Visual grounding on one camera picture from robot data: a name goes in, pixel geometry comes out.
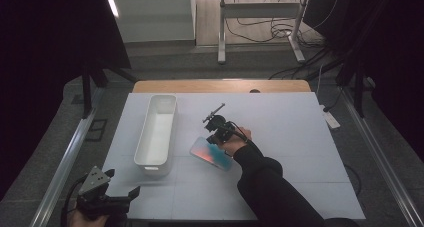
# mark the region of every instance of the aluminum rail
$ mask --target aluminum rail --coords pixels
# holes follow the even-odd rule
[[[46,226],[53,209],[57,203],[57,200],[62,192],[63,186],[68,179],[69,173],[71,172],[72,166],[75,159],[78,156],[78,152],[81,148],[84,138],[90,128],[91,122],[97,112],[97,106],[100,103],[100,99],[103,95],[104,89],[97,88],[92,98],[92,110],[86,119],[81,119],[78,127],[68,145],[68,148],[57,167],[56,173],[54,174],[49,187],[47,188],[46,194],[41,200],[37,211],[35,212],[34,218],[31,221],[31,227]]]
[[[355,124],[357,125],[363,139],[365,140],[371,155],[373,156],[381,174],[386,180],[395,200],[397,201],[406,221],[411,227],[423,227],[423,221],[418,212],[413,200],[411,199],[402,181],[397,176],[389,160],[386,158],[380,144],[373,135],[365,118],[361,118],[353,106],[353,99],[350,93],[346,90],[342,91],[344,102],[352,115]]]

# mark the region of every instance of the hand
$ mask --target hand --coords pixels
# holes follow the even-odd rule
[[[100,216],[96,220],[89,220],[77,209],[70,216],[69,226],[71,227],[104,227],[109,216]]]
[[[236,131],[240,134],[244,134],[249,140],[252,140],[252,132],[249,129],[245,129],[243,127],[239,127],[239,129],[236,128]],[[218,144],[218,147],[220,149],[225,150],[229,155],[233,156],[234,153],[239,150],[241,147],[246,146],[246,142],[238,137],[237,135],[233,134],[231,138],[226,141],[225,143]]]

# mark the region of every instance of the white plastic bin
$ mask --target white plastic bin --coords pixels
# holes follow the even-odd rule
[[[134,162],[145,174],[163,176],[171,170],[176,117],[176,96],[154,95],[150,98],[134,155]]]

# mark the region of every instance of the white tabletop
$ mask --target white tabletop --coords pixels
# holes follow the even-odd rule
[[[141,186],[128,213],[134,219],[253,220],[238,193],[241,168],[225,172],[191,156],[202,120],[217,114],[252,130],[265,156],[278,160],[287,179],[323,218],[365,219],[314,93],[174,94],[177,128],[172,170],[166,177],[145,176],[134,163],[149,99],[129,94],[103,170],[115,169],[107,194],[125,196]]]

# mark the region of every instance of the light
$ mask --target light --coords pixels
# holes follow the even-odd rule
[[[119,18],[118,8],[116,8],[115,0],[108,0],[108,1],[109,1],[110,9],[112,10],[113,15],[116,18]]]

